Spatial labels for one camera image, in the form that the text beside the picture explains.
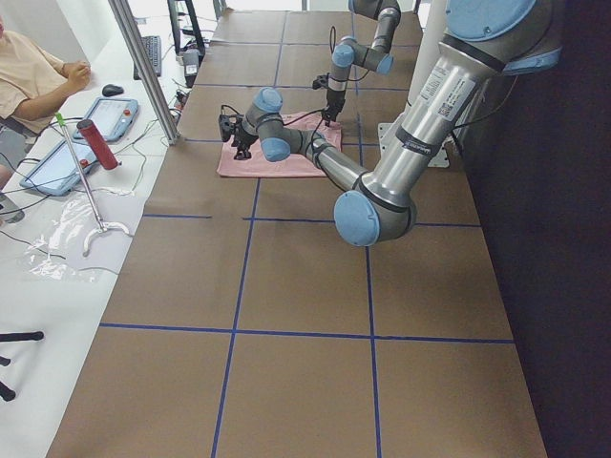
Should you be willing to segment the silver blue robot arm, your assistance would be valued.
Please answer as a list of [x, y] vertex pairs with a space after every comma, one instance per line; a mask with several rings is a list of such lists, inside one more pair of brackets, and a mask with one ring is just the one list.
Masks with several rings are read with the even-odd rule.
[[322, 119], [328, 126], [337, 120], [346, 101], [346, 90], [353, 66], [366, 71], [388, 74], [392, 68], [393, 57], [390, 54], [393, 36], [400, 24], [401, 11], [397, 1], [348, 2], [351, 12], [372, 19], [376, 30], [370, 45], [358, 42], [353, 36], [345, 36], [331, 52], [330, 70], [320, 75], [312, 86], [327, 90], [327, 105], [322, 112]]
[[221, 115], [221, 138], [250, 156], [259, 143], [270, 162], [306, 157], [341, 190], [333, 211], [341, 237], [355, 246], [397, 239], [415, 223], [411, 188], [453, 132], [476, 92], [499, 75], [554, 67], [561, 52], [565, 5], [561, 1], [450, 1], [439, 57], [416, 99], [387, 133], [387, 146], [367, 170], [317, 130], [287, 127], [283, 99], [259, 90], [244, 114]]

